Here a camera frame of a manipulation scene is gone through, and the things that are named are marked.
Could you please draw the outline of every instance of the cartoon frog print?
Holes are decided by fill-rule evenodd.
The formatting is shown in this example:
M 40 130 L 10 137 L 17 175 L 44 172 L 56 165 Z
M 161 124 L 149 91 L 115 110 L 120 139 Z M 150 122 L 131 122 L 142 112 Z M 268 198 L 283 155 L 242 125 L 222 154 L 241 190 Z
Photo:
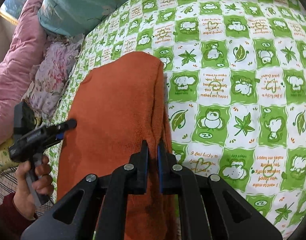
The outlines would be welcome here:
M 244 179 L 247 176 L 247 171 L 244 168 L 243 162 L 232 161 L 231 166 L 226 166 L 223 170 L 223 176 L 233 180 Z
M 235 75 L 232 77 L 232 93 L 241 94 L 243 96 L 251 96 L 254 93 L 252 80 L 243 76 Z
M 306 174 L 306 157 L 295 155 L 292 159 L 292 164 L 289 169 L 291 171 L 290 175 L 294 179 L 300 179 Z
M 194 77 L 189 76 L 180 76 L 174 80 L 177 91 L 187 91 L 189 90 L 189 86 L 196 83 Z
M 240 21 L 232 21 L 232 23 L 228 25 L 228 29 L 231 31 L 240 32 L 246 30 L 246 26 L 243 25 Z
M 218 43 L 212 44 L 211 48 L 205 51 L 203 57 L 206 60 L 218 59 L 219 57 L 223 57 L 223 53 L 217 49 L 218 46 Z
M 267 128 L 270 133 L 267 137 L 269 142 L 278 142 L 280 140 L 280 133 L 284 126 L 285 120 L 283 117 L 272 117 L 269 121 L 265 121 L 265 128 Z
M 207 109 L 205 116 L 197 121 L 197 125 L 201 129 L 221 130 L 224 128 L 224 120 L 221 118 L 221 113 L 218 109 Z
M 260 58 L 263 65 L 272 63 L 274 53 L 270 50 L 257 50 L 256 55 Z
M 151 41 L 151 38 L 147 35 L 147 34 L 144 34 L 141 36 L 140 40 L 138 41 L 138 45 L 144 45 L 144 44 L 147 44 Z

